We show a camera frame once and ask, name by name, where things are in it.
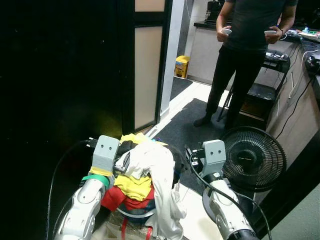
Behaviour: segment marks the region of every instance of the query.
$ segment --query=electric fan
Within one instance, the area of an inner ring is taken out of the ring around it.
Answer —
[[[270,134],[250,126],[230,129],[221,138],[223,174],[231,186],[259,193],[271,189],[286,171],[286,155]]]

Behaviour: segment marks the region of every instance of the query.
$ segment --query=dark gray t-shirt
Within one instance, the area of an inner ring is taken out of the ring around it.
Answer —
[[[235,3],[232,33],[223,44],[235,51],[262,53],[267,50],[264,31],[275,26],[285,6],[295,6],[298,0],[225,0]]]

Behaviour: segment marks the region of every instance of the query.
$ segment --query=red cloth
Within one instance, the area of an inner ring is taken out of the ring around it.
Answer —
[[[123,204],[128,210],[144,209],[152,199],[155,199],[155,188],[151,184],[151,190],[145,199],[143,199],[142,201],[138,201],[135,199],[131,199],[130,197],[126,197],[125,200],[123,201]]]
[[[150,200],[155,198],[155,188],[151,184],[151,190],[146,196],[145,199],[142,201],[138,201],[135,199],[131,199],[123,194],[121,189],[117,186],[113,186],[104,194],[104,197],[101,200],[101,205],[105,208],[109,209],[110,211],[114,212],[120,204],[124,203],[126,209],[133,210],[133,209],[144,209]]]
[[[127,198],[120,188],[113,186],[104,194],[101,205],[114,212],[117,207]]]

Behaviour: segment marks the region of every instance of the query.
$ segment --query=man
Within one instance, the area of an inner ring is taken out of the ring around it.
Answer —
[[[225,0],[216,20],[216,37],[223,45],[219,50],[206,114],[193,123],[195,127],[210,123],[235,72],[225,123],[226,129],[232,127],[264,62],[268,44],[276,43],[294,24],[297,3],[298,0]],[[232,27],[223,27],[232,10]],[[281,21],[275,26],[280,15]],[[224,34],[222,29],[231,29],[232,33]],[[267,30],[274,30],[276,34],[265,35]]]

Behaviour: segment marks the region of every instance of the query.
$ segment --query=yellow shirt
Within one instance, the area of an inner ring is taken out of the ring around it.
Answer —
[[[115,179],[114,185],[129,198],[142,201],[150,193],[151,178],[146,176],[135,179],[133,176],[119,175]]]

